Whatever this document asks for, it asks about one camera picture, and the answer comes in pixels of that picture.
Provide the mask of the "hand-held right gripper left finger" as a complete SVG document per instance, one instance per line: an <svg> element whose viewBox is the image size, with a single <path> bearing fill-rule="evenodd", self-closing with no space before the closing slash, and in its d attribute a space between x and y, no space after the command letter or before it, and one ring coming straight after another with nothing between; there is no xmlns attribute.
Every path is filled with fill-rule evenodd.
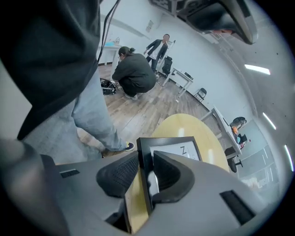
<svg viewBox="0 0 295 236"><path fill-rule="evenodd" d="M138 153L55 166L56 197L71 236L129 236L125 194Z"/></svg>

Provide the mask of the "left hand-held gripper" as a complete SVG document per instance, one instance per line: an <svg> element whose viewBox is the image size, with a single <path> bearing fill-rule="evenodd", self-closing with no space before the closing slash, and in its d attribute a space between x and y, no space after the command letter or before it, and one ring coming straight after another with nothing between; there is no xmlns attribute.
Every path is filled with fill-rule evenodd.
<svg viewBox="0 0 295 236"><path fill-rule="evenodd" d="M207 6L207 0L150 0L149 3L202 32L230 32L248 45L258 39L257 27L244 0L219 0Z"/></svg>

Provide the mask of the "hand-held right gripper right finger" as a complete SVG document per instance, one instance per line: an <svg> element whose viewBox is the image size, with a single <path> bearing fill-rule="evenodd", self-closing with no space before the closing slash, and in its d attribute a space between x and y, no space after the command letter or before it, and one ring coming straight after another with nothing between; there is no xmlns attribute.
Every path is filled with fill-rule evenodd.
<svg viewBox="0 0 295 236"><path fill-rule="evenodd" d="M159 193L140 236L245 236L261 222L262 198L224 169L163 151L153 153Z"/></svg>

